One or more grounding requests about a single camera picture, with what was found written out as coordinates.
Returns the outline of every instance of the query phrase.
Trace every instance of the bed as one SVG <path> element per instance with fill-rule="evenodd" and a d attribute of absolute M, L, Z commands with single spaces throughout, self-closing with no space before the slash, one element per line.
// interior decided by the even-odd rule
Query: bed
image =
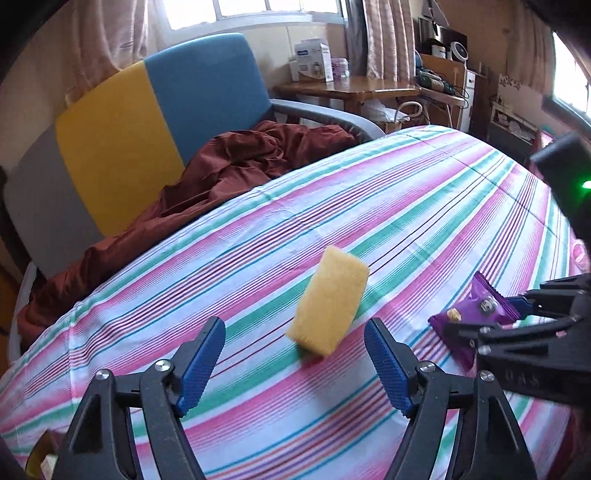
<path fill-rule="evenodd" d="M 46 429 L 67 429 L 99 368 L 142 371 L 215 315 L 226 345 L 183 419 L 208 479 L 382 479 L 407 421 L 363 324 L 380 317 L 420 359 L 460 373 L 428 317 L 464 296 L 476 270 L 503 294 L 578 273 L 573 241 L 549 188 L 516 162 L 455 130 L 406 129 L 225 203 L 78 302 L 2 377 L 0 434 L 24 464 Z M 321 361 L 284 332 L 327 245 L 371 274 L 349 333 Z M 508 397 L 544 478 L 569 409 Z M 445 476 L 456 419 L 432 478 Z M 158 478 L 140 411 L 132 421 L 144 476 Z"/>

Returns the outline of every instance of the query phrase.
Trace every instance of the purple snack bag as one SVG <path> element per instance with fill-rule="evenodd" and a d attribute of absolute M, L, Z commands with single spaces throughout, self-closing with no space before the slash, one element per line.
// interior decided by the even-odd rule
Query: purple snack bag
<path fill-rule="evenodd" d="M 472 277 L 472 288 L 468 296 L 456 302 L 449 309 L 429 318 L 429 324 L 450 349 L 454 359 L 465 370 L 470 370 L 474 363 L 475 350 L 460 345 L 456 339 L 445 338 L 443 330 L 448 322 L 487 323 L 509 325 L 519 319 L 519 313 L 498 293 L 480 272 Z"/>

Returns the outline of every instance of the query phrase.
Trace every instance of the red blanket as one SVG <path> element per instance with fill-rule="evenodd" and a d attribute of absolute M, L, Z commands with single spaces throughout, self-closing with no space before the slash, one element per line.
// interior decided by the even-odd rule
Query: red blanket
<path fill-rule="evenodd" d="M 181 179 L 165 186 L 120 235 L 105 238 L 56 275 L 18 313 L 22 347 L 145 251 L 184 225 L 253 187 L 357 144 L 341 127 L 261 122 L 253 131 L 229 132 L 208 142 Z"/>

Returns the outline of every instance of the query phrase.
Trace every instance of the curtain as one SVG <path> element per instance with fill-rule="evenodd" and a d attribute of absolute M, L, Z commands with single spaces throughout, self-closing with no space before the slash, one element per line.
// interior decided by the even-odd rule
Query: curtain
<path fill-rule="evenodd" d="M 368 71 L 368 33 L 365 27 L 363 0 L 345 0 L 345 34 L 351 76 L 365 77 Z"/>
<path fill-rule="evenodd" d="M 567 46 L 567 48 L 569 49 L 569 52 L 571 52 L 573 54 L 574 59 L 577 61 L 577 63 L 579 64 L 579 67 L 581 67 L 581 70 L 583 70 L 583 73 L 587 77 L 587 81 L 591 82 L 591 57 L 589 57 L 589 55 L 587 55 L 587 53 L 584 51 L 584 49 L 577 48 L 575 46 L 575 43 L 571 42 L 568 37 L 567 38 L 560 37 L 560 39 Z"/>
<path fill-rule="evenodd" d="M 414 80 L 414 31 L 409 0 L 363 0 L 368 77 Z"/>
<path fill-rule="evenodd" d="M 75 84 L 71 105 L 107 78 L 145 57 L 147 0 L 70 0 Z"/>
<path fill-rule="evenodd" d="M 551 94 L 556 71 L 552 31 L 521 0 L 512 1 L 507 75 L 543 95 Z"/>

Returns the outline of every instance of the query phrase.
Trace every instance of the wooden table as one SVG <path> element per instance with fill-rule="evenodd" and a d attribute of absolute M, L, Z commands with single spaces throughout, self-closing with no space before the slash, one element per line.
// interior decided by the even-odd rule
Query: wooden table
<path fill-rule="evenodd" d="M 361 104 L 372 98 L 384 100 L 417 96 L 420 87 L 410 83 L 393 80 L 370 79 L 367 77 L 351 77 L 334 82 L 292 82 L 275 87 L 275 91 L 286 100 L 294 100 L 297 95 L 312 97 L 335 98 L 342 100 L 345 112 L 361 114 Z"/>

